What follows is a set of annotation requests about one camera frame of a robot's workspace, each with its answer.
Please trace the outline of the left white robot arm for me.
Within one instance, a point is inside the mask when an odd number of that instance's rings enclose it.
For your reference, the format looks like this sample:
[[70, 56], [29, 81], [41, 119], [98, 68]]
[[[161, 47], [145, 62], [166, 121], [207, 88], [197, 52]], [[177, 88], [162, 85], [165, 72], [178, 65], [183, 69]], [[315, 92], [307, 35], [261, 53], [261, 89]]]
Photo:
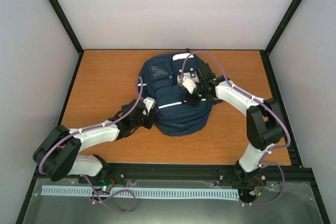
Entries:
[[69, 175], [86, 175], [96, 183], [108, 184], [109, 165], [98, 154], [81, 155], [83, 150], [131, 136], [138, 128], [154, 123], [156, 101], [147, 97], [133, 100], [108, 120], [84, 129], [56, 126], [33, 154], [39, 171], [56, 182]]

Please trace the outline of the navy blue student backpack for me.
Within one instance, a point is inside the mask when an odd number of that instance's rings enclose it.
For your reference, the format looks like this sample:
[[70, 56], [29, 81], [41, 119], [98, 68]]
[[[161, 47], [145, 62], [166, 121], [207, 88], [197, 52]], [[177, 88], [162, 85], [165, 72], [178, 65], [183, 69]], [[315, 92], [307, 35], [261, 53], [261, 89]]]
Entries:
[[219, 101], [206, 98], [197, 107], [182, 104], [187, 95], [185, 88], [177, 84], [181, 74], [196, 79], [196, 69], [204, 61], [196, 54], [171, 52], [147, 60], [140, 70], [138, 91], [142, 98], [151, 97], [156, 101], [154, 125], [167, 136], [184, 136], [201, 130], [207, 123], [213, 105]]

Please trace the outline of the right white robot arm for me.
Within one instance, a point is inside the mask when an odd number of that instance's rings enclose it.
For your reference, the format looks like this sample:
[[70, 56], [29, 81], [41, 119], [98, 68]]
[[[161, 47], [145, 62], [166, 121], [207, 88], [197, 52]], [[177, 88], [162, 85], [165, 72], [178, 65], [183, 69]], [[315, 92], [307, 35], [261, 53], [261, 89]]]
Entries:
[[225, 101], [246, 117], [248, 146], [235, 164], [235, 178], [241, 185], [249, 183], [267, 154], [289, 132], [283, 123], [279, 104], [275, 99], [256, 97], [235, 85], [223, 74], [216, 76], [208, 64], [196, 69], [196, 79], [181, 74], [179, 85], [188, 93], [182, 102], [198, 106], [202, 99], [214, 97]]

